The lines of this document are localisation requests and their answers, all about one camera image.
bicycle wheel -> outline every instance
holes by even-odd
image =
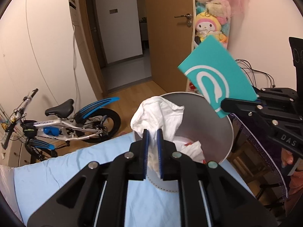
[[[102,133],[96,138],[84,140],[84,142],[98,143],[111,139],[119,130],[121,119],[119,114],[107,108],[100,108],[93,112],[85,120],[77,124],[78,127],[84,128],[99,128]],[[82,132],[76,130],[77,137],[93,134],[92,132]]]
[[[55,150],[50,150],[46,148],[37,148],[36,145],[39,145],[39,143],[34,142],[32,139],[28,139],[25,143],[25,148],[27,152],[29,152],[35,159],[44,161],[49,158],[56,158],[58,157],[58,154]]]

gray tile floor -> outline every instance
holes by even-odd
[[[146,49],[141,58],[125,61],[113,66],[108,64],[107,67],[102,69],[102,74],[109,92],[120,86],[151,77],[149,50]]]

door handle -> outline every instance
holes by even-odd
[[[180,16],[175,16],[175,18],[181,18],[181,17],[185,17],[187,19],[191,19],[192,18],[192,15],[190,13],[187,13],[185,15],[180,15]]]

person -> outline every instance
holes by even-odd
[[[283,166],[286,166],[287,164],[292,165],[294,161],[292,153],[284,148],[282,148],[281,151],[281,159]],[[291,176],[289,188],[288,198],[284,204],[286,215],[290,213],[303,194],[303,160],[301,160],[296,171]]]

bicycle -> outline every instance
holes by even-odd
[[[31,95],[25,96],[22,103],[7,120],[5,135],[3,136],[3,138],[6,136],[6,139],[2,143],[4,149],[7,149],[10,137],[17,124],[20,124],[23,129],[23,134],[26,138],[26,150],[40,161],[50,157],[57,157],[56,150],[69,146],[72,140],[84,140],[88,143],[104,142],[112,138],[120,128],[121,119],[119,114],[111,109],[103,108],[105,105],[119,100],[118,97],[106,98],[91,103],[80,109],[71,118],[68,117],[74,111],[74,100],[69,99],[45,111],[46,116],[55,115],[58,117],[57,119],[42,122],[26,120],[25,110],[37,92],[38,89],[35,89]],[[62,140],[66,144],[63,146],[59,145],[56,148],[53,144],[39,140],[36,137]]]

